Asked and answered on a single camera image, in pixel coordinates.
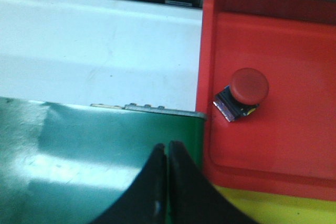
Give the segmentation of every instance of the white surface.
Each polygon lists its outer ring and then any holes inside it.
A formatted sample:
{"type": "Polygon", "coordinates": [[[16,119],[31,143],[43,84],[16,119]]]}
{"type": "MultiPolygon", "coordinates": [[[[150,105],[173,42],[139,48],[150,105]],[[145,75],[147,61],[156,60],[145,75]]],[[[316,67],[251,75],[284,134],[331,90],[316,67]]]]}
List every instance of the white surface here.
{"type": "Polygon", "coordinates": [[[123,0],[0,0],[0,96],[195,109],[202,11],[123,0]]]}

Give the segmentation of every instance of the green panel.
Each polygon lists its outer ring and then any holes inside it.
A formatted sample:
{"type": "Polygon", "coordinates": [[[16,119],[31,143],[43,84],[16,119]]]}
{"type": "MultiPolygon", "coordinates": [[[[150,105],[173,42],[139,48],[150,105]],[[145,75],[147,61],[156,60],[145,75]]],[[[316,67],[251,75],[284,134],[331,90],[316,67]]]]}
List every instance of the green panel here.
{"type": "Polygon", "coordinates": [[[92,220],[132,183],[156,143],[182,141],[200,165],[198,115],[0,98],[0,223],[92,220]]]}

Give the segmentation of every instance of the red button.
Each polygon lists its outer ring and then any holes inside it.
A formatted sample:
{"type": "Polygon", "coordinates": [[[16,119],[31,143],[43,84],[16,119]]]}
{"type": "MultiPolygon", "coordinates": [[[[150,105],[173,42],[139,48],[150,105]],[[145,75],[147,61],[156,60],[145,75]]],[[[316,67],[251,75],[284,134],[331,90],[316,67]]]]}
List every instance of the red button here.
{"type": "Polygon", "coordinates": [[[232,96],[246,105],[261,103],[268,95],[268,81],[263,73],[254,68],[242,68],[231,77],[232,96]]]}

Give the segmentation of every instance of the black curved object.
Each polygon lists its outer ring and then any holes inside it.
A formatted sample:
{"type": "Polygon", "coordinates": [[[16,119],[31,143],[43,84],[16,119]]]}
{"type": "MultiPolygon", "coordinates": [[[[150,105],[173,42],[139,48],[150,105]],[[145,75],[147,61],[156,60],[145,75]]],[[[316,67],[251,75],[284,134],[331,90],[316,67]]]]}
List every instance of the black curved object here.
{"type": "Polygon", "coordinates": [[[131,186],[91,224],[164,224],[166,191],[166,155],[157,144],[131,186]]]}
{"type": "Polygon", "coordinates": [[[197,169],[182,142],[169,145],[171,216],[174,224],[256,224],[223,198],[197,169]]]}

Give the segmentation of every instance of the red panel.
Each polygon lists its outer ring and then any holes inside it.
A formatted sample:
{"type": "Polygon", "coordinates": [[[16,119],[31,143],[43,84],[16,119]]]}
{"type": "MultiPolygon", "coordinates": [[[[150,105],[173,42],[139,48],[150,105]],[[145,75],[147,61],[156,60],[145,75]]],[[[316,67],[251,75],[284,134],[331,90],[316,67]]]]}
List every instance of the red panel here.
{"type": "Polygon", "coordinates": [[[212,182],[336,200],[335,24],[332,2],[205,0],[197,110],[209,116],[204,173],[212,182]],[[246,67],[265,74],[269,94],[228,123],[213,97],[246,67]]]}

